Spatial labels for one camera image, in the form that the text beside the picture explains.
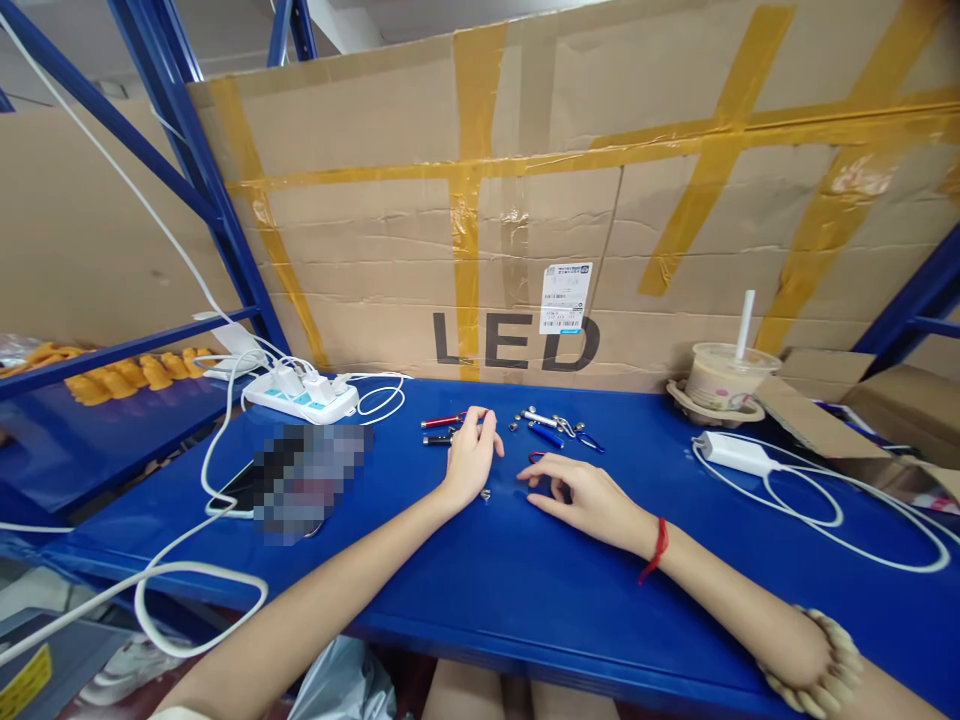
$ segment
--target pixelated blur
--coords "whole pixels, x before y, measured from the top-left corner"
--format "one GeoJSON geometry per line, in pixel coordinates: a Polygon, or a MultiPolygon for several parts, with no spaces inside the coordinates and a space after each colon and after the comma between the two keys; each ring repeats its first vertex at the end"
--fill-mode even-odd
{"type": "Polygon", "coordinates": [[[373,428],[278,425],[254,456],[253,520],[267,545],[293,545],[316,532],[353,489],[373,428]]]}

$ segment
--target wrist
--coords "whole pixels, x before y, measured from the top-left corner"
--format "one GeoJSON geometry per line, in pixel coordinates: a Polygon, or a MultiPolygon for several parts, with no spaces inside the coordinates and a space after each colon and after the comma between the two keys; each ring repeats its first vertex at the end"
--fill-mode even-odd
{"type": "Polygon", "coordinates": [[[442,521],[446,522],[454,515],[466,507],[462,499],[455,497],[455,493],[441,483],[430,491],[424,500],[441,516],[442,521]]]}
{"type": "Polygon", "coordinates": [[[660,519],[639,506],[636,507],[636,511],[636,518],[632,523],[634,527],[633,541],[629,550],[644,560],[650,560],[657,552],[660,519]]]}

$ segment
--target wooden bead bracelet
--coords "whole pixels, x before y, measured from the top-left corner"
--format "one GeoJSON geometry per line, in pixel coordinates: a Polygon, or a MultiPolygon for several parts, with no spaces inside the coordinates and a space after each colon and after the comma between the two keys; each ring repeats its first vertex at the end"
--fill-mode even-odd
{"type": "Polygon", "coordinates": [[[785,685],[763,663],[757,661],[757,667],[763,672],[767,684],[792,709],[817,720],[826,720],[840,712],[843,704],[853,697],[854,688],[860,685],[860,675],[863,673],[860,651],[853,644],[850,633],[840,627],[836,620],[819,610],[806,610],[799,605],[794,607],[817,623],[827,636],[831,658],[827,671],[813,687],[796,689],[785,685]]]}

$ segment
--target ceiling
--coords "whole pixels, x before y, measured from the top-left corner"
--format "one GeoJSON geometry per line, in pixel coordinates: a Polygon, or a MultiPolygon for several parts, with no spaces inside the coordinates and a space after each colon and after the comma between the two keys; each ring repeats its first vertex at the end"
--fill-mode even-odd
{"type": "MultiPolygon", "coordinates": [[[[338,47],[353,52],[408,42],[591,1],[596,0],[309,0],[322,55],[337,54],[338,47]],[[361,26],[364,32],[353,32],[361,26]]],[[[130,94],[139,94],[137,72],[106,0],[17,4],[87,77],[120,83],[134,89],[130,94]]],[[[266,66],[271,0],[177,0],[177,8],[206,76],[266,66]]],[[[26,70],[21,66],[9,38],[0,33],[0,87],[45,95],[30,83],[28,72],[20,72],[26,70]]]]}

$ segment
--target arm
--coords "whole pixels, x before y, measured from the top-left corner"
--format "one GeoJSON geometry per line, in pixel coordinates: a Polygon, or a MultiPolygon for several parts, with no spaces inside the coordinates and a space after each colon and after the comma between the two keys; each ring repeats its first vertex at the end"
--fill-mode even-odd
{"type": "MultiPolygon", "coordinates": [[[[657,518],[636,505],[606,472],[587,463],[546,455],[517,478],[537,485],[551,478],[554,499],[531,494],[541,510],[598,540],[649,560],[656,548],[657,518]],[[563,503],[561,483],[573,503],[563,503]]],[[[741,575],[680,528],[670,525],[670,547],[660,563],[751,655],[788,686],[816,683],[830,662],[823,630],[806,615],[741,575]]],[[[862,683],[831,718],[853,720],[943,718],[937,710],[863,659],[862,683]]]]}
{"type": "Polygon", "coordinates": [[[427,538],[477,496],[494,449],[503,457],[496,416],[470,408],[436,490],[263,608],[197,663],[157,712],[181,706],[215,719],[263,716],[427,538]]]}

